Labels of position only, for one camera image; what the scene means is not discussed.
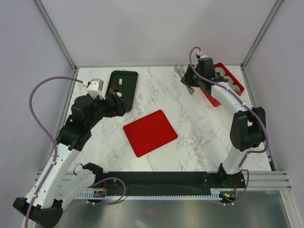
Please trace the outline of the metal tongs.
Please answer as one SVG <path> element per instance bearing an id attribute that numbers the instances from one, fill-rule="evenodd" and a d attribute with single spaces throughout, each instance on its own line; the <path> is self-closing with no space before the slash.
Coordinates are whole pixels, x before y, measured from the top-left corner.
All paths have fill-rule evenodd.
<path id="1" fill-rule="evenodd" d="M 184 69 L 183 64 L 177 64 L 177 63 L 176 63 L 176 64 L 174 65 L 174 71 L 175 71 L 175 73 L 177 73 L 177 74 L 180 76 L 180 78 L 183 78 L 184 75 L 185 75 L 185 69 Z M 185 85 L 185 87 L 187 88 L 189 94 L 190 94 L 190 95 L 193 95 L 193 93 L 194 93 L 193 87 L 191 87 L 191 86 L 189 86 L 189 85 L 186 85 L 186 84 L 184 84 L 184 85 Z"/>

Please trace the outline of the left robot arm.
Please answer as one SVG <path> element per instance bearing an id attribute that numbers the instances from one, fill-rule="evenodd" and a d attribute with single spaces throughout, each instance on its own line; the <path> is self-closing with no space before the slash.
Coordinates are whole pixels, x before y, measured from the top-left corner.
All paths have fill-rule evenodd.
<path id="1" fill-rule="evenodd" d="M 104 99 L 90 95 L 79 96 L 71 107 L 71 115 L 59 131 L 54 151 L 31 191 L 16 198 L 13 207 L 23 214 L 25 224 L 32 220 L 45 228 L 53 228 L 66 207 L 89 186 L 100 187 L 104 182 L 103 169 L 88 163 L 64 186 L 60 186 L 67 169 L 92 136 L 91 130 L 104 117 L 123 116 L 129 102 L 116 92 Z"/>

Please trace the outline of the red box lid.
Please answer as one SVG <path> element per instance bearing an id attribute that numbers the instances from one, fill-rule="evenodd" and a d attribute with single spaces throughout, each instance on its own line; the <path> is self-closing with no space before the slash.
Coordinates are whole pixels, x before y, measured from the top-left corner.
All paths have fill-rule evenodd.
<path id="1" fill-rule="evenodd" d="M 123 127 L 123 130 L 138 158 L 178 138 L 163 110 L 129 123 Z"/>

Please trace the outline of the dark green tray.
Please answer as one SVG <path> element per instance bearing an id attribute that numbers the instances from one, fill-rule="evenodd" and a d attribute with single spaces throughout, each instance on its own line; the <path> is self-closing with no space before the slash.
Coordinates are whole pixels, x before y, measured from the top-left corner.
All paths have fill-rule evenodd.
<path id="1" fill-rule="evenodd" d="M 115 70 L 111 73 L 105 95 L 110 98 L 109 89 L 117 86 L 116 92 L 121 93 L 122 100 L 129 102 L 127 113 L 132 110 L 135 98 L 135 92 L 138 82 L 138 73 L 135 71 Z M 123 80 L 123 84 L 119 85 L 119 79 Z"/>

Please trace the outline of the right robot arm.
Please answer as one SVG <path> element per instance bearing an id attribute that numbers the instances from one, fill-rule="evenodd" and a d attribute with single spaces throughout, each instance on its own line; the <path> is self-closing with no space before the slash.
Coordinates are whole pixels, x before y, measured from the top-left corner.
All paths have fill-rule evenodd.
<path id="1" fill-rule="evenodd" d="M 229 187 L 235 180 L 234 175 L 241 172 L 247 156 L 256 153 L 256 148 L 268 141 L 266 113 L 262 107 L 246 105 L 228 81 L 216 75 L 213 60 L 209 57 L 198 59 L 196 65 L 189 64 L 181 82 L 204 89 L 232 115 L 229 134 L 232 147 L 220 164 L 217 175 L 218 184 Z"/>

